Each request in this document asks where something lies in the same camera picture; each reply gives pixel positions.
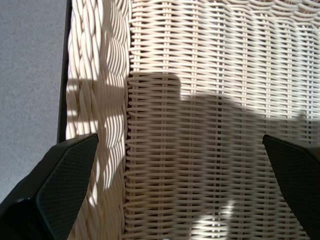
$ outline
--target textured black material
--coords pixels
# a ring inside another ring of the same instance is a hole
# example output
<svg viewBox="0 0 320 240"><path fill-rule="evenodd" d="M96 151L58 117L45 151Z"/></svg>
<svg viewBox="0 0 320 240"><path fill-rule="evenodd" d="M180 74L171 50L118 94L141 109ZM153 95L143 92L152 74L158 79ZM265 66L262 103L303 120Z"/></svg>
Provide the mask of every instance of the textured black material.
<svg viewBox="0 0 320 240"><path fill-rule="evenodd" d="M37 207L55 240L65 240L78 215L95 157L97 141L69 148L36 196Z"/></svg>
<svg viewBox="0 0 320 240"><path fill-rule="evenodd" d="M265 135L269 156L283 198L311 240L320 240L319 152Z"/></svg>
<svg viewBox="0 0 320 240"><path fill-rule="evenodd" d="M0 240L65 240L86 195L96 134L53 146L0 204Z"/></svg>

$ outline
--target white wicker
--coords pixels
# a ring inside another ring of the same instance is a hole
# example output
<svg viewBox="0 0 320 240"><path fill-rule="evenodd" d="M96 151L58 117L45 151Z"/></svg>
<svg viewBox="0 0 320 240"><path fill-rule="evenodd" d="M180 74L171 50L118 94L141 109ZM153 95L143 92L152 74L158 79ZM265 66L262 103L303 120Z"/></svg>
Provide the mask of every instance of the white wicker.
<svg viewBox="0 0 320 240"><path fill-rule="evenodd" d="M319 19L317 0L74 0L66 133L100 142L69 238L307 240L262 137L319 143Z"/></svg>

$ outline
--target gray floor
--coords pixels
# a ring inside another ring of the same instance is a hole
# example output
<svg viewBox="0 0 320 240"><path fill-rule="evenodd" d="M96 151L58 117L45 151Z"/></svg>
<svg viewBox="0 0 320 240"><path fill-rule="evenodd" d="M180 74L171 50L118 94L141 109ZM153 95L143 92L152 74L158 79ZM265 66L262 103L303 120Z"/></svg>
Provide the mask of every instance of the gray floor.
<svg viewBox="0 0 320 240"><path fill-rule="evenodd" d="M56 143L66 2L0 1L0 201Z"/></svg>

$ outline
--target woven wicker seat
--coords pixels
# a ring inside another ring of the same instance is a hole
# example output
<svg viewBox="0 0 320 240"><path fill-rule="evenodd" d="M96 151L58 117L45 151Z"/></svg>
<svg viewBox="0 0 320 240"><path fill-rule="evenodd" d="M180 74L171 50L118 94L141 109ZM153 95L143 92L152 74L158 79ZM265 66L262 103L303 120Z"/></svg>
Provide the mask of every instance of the woven wicker seat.
<svg viewBox="0 0 320 240"><path fill-rule="evenodd" d="M66 137L98 133L69 239L307 240L264 134L318 143L317 0L73 0Z"/></svg>

